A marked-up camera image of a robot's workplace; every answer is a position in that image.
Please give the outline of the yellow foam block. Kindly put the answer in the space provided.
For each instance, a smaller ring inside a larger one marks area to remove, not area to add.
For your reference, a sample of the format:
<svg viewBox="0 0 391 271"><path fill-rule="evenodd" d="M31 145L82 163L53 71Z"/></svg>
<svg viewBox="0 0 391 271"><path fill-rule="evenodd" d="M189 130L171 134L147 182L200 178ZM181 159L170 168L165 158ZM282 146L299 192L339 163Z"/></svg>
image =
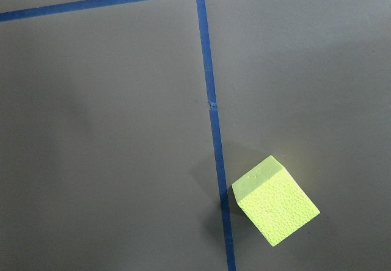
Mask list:
<svg viewBox="0 0 391 271"><path fill-rule="evenodd" d="M271 246L276 246L320 210L272 155L232 184L236 203Z"/></svg>

